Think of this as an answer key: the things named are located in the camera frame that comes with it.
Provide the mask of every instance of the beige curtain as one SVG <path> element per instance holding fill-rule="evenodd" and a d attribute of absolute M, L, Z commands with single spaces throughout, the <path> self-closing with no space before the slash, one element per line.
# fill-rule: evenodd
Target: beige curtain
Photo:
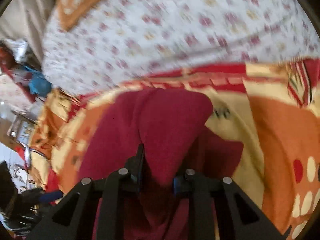
<path fill-rule="evenodd" d="M 42 36 L 54 0 L 12 0 L 0 17 L 0 39 L 25 38 L 39 62 Z"/>

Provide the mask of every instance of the red dot pattern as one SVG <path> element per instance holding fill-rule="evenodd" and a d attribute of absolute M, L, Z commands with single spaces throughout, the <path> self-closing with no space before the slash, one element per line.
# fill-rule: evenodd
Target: red dot pattern
<path fill-rule="evenodd" d="M 293 161 L 294 176 L 296 178 L 296 183 L 300 183 L 303 177 L 303 166 L 300 160 Z"/>

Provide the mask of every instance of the blue plastic bag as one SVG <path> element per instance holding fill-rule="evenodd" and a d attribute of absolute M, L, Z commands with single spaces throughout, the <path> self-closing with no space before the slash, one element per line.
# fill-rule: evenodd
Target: blue plastic bag
<path fill-rule="evenodd" d="M 51 91 L 52 84 L 45 79 L 40 71 L 34 70 L 28 66 L 24 66 L 24 68 L 32 73 L 32 79 L 29 82 L 30 93 L 32 95 L 46 97 Z"/>

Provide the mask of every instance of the orange patterned blanket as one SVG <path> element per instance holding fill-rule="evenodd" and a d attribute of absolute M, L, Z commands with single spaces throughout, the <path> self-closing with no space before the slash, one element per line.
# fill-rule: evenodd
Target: orange patterned blanket
<path fill-rule="evenodd" d="M 60 188 L 67 193 L 77 183 L 97 124 L 120 93 L 182 88 L 211 100 L 214 111 L 207 128 L 244 144 L 233 179 L 282 233 L 291 225 L 289 239 L 295 239 L 320 199 L 319 70 L 320 60 L 309 58 L 280 64 L 210 64 L 131 80 L 92 96 L 69 122 L 64 115 L 52 139 L 51 165 Z M 49 115 L 47 120 L 54 123 Z M 43 117 L 31 147 L 47 131 L 41 123 Z"/>

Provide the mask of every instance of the floral bedsheet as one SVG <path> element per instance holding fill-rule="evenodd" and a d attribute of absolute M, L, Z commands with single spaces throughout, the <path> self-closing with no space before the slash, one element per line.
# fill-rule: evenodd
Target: floral bedsheet
<path fill-rule="evenodd" d="M 215 61 L 319 55 L 319 37 L 296 0 L 102 0 L 69 32 L 56 10 L 43 72 L 75 94 Z"/>

